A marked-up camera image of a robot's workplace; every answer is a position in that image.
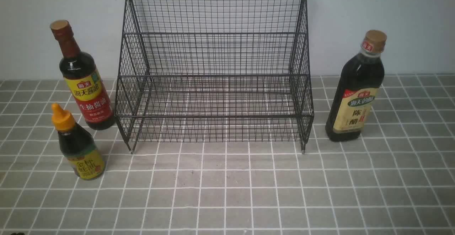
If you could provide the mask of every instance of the vinegar bottle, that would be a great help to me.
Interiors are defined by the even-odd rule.
[[[386,39],[382,31],[368,31],[360,52],[344,65],[325,124],[331,141],[359,137],[384,79],[381,53]]]

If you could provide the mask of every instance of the tiled countertop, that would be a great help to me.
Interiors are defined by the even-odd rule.
[[[114,80],[105,80],[111,99]],[[455,229],[455,75],[387,76],[362,137],[328,141],[337,77],[313,77],[299,142],[140,143],[89,130],[107,160],[83,181],[50,103],[80,124],[64,81],[0,81],[0,232],[9,235],[445,235]]]

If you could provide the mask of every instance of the yellow label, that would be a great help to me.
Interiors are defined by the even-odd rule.
[[[333,131],[335,133],[348,133],[361,130],[377,91],[377,88],[372,87],[358,91],[346,89],[333,125]]]
[[[95,70],[91,75],[82,79],[70,80],[65,78],[65,80],[71,93],[77,100],[92,100],[103,91],[103,84],[101,83],[98,70]]]
[[[67,157],[67,159],[74,171],[84,180],[93,179],[104,171],[103,157],[94,145],[80,156]]]

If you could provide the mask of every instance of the red label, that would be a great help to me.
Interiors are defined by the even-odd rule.
[[[104,89],[101,94],[89,101],[81,101],[77,98],[75,100],[79,109],[81,109],[82,115],[88,122],[99,123],[112,115],[111,101]]]
[[[352,91],[349,89],[344,90],[343,98],[350,97],[351,95],[355,94],[357,91]]]
[[[362,47],[364,50],[367,50],[368,52],[371,52],[373,50],[373,45],[370,44],[369,42],[363,42]]]
[[[363,98],[369,96],[369,91],[363,91],[357,95],[358,98]]]

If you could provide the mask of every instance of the black wire rack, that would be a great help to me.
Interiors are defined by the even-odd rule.
[[[125,0],[123,140],[308,142],[306,0]]]

